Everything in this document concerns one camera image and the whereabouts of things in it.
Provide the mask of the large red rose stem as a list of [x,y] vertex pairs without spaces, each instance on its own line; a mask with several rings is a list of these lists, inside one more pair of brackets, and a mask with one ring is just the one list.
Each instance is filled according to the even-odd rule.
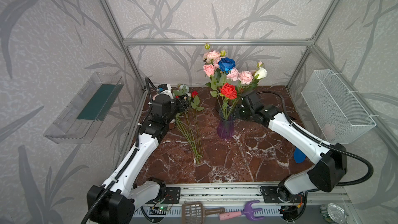
[[225,120],[229,120],[237,103],[236,87],[229,83],[225,83],[221,87],[219,95],[221,96],[221,99],[223,101],[221,105],[223,118]]

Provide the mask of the purple glass vase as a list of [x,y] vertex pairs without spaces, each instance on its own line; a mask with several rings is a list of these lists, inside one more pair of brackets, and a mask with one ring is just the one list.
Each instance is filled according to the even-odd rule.
[[218,111],[220,121],[217,127],[217,135],[223,140],[229,140],[234,135],[234,111],[231,112],[227,119],[224,118],[222,109]]

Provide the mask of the white rose stem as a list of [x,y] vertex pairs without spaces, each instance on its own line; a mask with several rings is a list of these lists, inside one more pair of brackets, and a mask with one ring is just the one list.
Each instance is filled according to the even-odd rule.
[[250,71],[243,71],[239,73],[238,79],[240,86],[238,93],[240,95],[251,92],[257,88],[259,82],[267,76],[267,70],[264,67],[258,67],[258,69],[252,73]]

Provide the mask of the pink flower stem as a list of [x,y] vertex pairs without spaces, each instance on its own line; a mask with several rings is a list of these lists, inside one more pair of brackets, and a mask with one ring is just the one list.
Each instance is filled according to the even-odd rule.
[[[222,50],[222,51],[212,50],[209,44],[205,45],[205,49],[206,49],[206,52],[203,56],[203,61],[204,61],[204,64],[212,64],[215,66],[215,78],[217,80],[217,86],[218,86],[218,92],[219,92],[220,68],[219,68],[218,63],[222,58],[227,58],[227,52],[225,50]],[[231,84],[236,86],[237,82],[231,82]],[[223,101],[221,99],[221,96],[219,96],[219,100],[220,100],[220,104],[222,105]]]
[[267,71],[262,62],[258,62],[256,68],[251,71],[239,72],[238,69],[233,68],[228,73],[227,79],[231,82],[237,82],[237,85],[235,86],[235,94],[237,97],[231,100],[232,106],[227,115],[228,119],[233,115],[233,111],[235,110],[239,101],[239,96],[250,89],[254,89],[258,85],[259,81],[264,79],[266,76]]
[[210,95],[219,100],[217,80],[215,78],[215,66],[212,64],[204,64],[203,70],[206,76],[210,78],[210,84],[208,85],[208,87],[211,88]]

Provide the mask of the blue rose stem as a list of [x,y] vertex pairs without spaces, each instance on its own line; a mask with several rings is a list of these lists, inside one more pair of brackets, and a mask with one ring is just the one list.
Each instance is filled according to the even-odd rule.
[[219,91],[225,83],[231,84],[233,77],[236,75],[231,74],[236,67],[235,61],[229,58],[222,58],[219,63],[220,78],[219,78]]

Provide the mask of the dark red glass vase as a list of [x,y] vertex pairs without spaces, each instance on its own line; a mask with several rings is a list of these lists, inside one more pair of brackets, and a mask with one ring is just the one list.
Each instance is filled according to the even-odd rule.
[[215,104],[214,104],[214,113],[219,115],[221,112],[221,104],[219,102],[219,100],[216,98]]

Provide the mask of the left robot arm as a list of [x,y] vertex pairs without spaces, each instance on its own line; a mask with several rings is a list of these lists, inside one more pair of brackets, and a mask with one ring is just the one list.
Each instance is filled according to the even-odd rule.
[[101,186],[92,186],[87,193],[88,211],[83,224],[88,221],[128,224],[137,209],[151,200],[164,198],[165,184],[159,179],[150,179],[136,188],[133,185],[168,133],[172,120],[190,107],[190,95],[173,96],[169,84],[155,87],[148,77],[145,83],[147,90],[154,89],[156,95],[150,96],[149,110],[137,126],[135,144],[112,175]]

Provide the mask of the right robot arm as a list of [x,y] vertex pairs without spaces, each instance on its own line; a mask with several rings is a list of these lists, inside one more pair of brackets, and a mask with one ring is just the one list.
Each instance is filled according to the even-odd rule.
[[[336,186],[361,184],[374,174],[373,165],[365,158],[348,152],[340,143],[330,144],[314,136],[294,122],[287,114],[285,102],[282,102],[281,109],[271,104],[265,105],[260,101],[259,93],[251,91],[240,96],[240,106],[234,116],[258,123],[279,134],[313,163],[310,169],[290,175],[279,183],[277,192],[281,198],[314,190],[331,192]],[[359,179],[342,182],[348,171],[348,158],[365,164],[368,170]]]

